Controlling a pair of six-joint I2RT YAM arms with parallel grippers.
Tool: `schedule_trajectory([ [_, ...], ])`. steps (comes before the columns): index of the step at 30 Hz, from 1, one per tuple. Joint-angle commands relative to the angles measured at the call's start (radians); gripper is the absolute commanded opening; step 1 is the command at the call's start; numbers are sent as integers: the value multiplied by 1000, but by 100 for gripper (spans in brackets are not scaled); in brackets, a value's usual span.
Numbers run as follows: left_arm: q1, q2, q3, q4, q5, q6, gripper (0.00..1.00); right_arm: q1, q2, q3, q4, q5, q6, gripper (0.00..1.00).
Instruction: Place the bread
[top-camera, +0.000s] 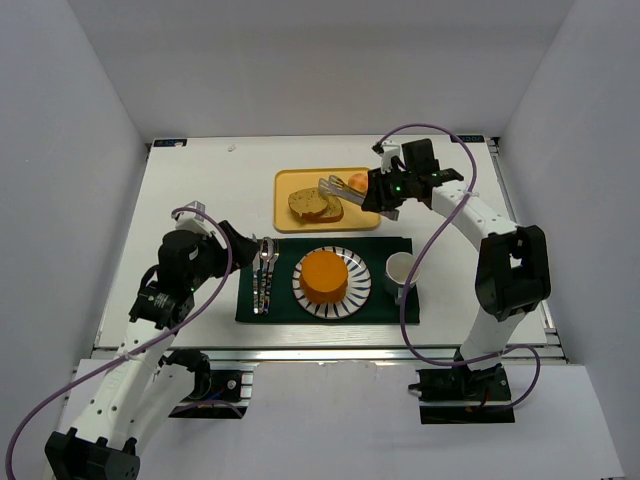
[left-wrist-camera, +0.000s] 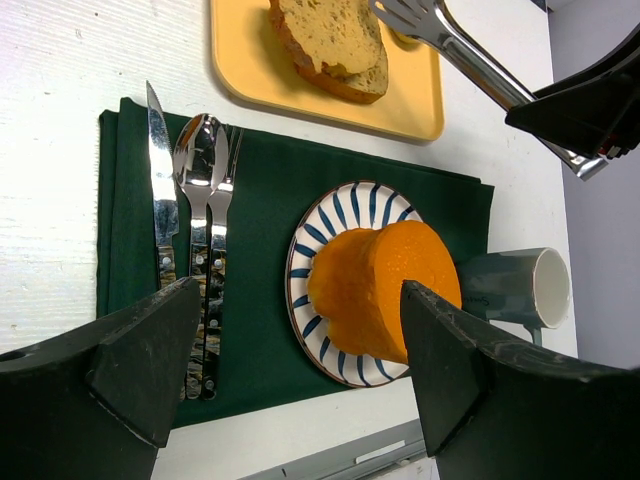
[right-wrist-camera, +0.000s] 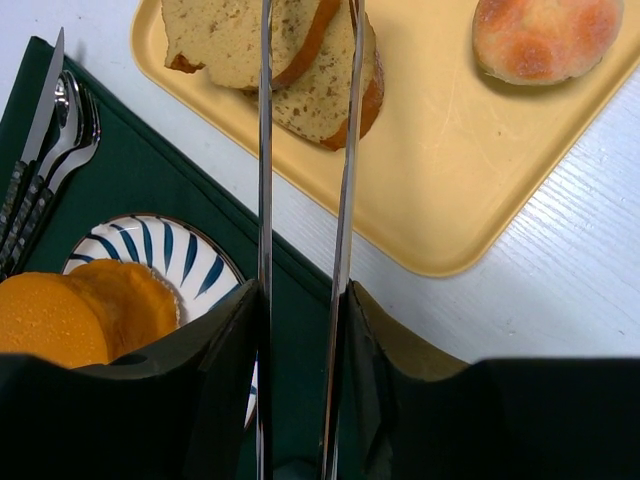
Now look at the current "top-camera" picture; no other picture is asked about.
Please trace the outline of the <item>metal kitchen tongs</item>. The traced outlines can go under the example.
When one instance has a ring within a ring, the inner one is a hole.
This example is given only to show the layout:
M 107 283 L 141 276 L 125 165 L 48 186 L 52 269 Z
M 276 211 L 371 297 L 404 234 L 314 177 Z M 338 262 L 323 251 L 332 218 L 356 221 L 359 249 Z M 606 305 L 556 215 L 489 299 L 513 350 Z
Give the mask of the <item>metal kitchen tongs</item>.
M 318 180 L 318 189 L 325 196 L 339 197 L 358 206 L 363 204 L 366 196 L 365 193 L 350 187 L 336 175 L 320 178 Z

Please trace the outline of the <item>round orange bread loaf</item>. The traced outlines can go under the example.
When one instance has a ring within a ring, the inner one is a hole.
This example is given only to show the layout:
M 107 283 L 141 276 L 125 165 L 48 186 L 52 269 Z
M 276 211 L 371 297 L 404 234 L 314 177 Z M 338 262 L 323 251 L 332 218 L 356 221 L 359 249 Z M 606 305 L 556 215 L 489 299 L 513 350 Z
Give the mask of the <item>round orange bread loaf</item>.
M 348 269 L 336 253 L 319 250 L 303 259 L 299 281 L 313 304 L 337 303 L 346 295 Z

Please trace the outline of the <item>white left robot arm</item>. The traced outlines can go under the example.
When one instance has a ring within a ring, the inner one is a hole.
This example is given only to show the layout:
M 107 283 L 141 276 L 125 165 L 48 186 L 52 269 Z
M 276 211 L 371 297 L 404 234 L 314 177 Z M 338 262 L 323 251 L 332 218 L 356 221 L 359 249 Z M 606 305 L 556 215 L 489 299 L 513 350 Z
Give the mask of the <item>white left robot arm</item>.
M 97 374 L 98 389 L 68 430 L 52 433 L 45 445 L 57 479 L 137 478 L 151 436 L 183 399 L 210 382 L 203 353 L 170 347 L 200 312 L 196 291 L 249 266 L 259 245 L 228 222 L 213 222 L 197 202 L 172 216 L 176 226 L 141 280 L 117 354 Z

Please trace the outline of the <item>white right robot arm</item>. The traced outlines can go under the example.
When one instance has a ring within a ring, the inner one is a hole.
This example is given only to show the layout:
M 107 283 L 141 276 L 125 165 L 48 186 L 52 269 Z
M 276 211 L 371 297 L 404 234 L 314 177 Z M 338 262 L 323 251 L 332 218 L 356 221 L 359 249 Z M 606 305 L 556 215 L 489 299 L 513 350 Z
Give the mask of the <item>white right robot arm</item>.
M 472 182 L 440 167 L 428 139 L 402 145 L 380 141 L 372 149 L 381 165 L 368 173 L 362 210 L 396 220 L 399 207 L 415 199 L 477 250 L 479 309 L 456 362 L 472 372 L 494 368 L 518 324 L 551 293 L 544 232 L 535 225 L 520 226 L 492 209 L 474 192 Z

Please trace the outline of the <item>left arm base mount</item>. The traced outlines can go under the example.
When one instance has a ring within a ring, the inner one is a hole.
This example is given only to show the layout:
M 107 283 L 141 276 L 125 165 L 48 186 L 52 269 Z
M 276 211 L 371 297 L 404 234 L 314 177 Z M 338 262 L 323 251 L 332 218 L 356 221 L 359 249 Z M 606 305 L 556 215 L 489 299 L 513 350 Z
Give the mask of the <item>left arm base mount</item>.
M 158 366 L 178 365 L 192 377 L 193 390 L 169 414 L 170 418 L 240 419 L 247 410 L 241 403 L 243 378 L 248 371 L 212 368 L 209 357 L 195 349 L 175 350 L 163 355 Z

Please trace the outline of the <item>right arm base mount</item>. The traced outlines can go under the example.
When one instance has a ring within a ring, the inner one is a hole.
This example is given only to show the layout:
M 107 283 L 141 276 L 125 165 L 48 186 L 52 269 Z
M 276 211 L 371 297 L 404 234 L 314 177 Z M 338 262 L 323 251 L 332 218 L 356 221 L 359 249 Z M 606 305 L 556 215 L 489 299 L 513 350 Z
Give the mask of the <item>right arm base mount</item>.
M 417 370 L 408 391 L 419 400 L 423 425 L 511 424 L 515 422 L 508 378 L 501 364 Z

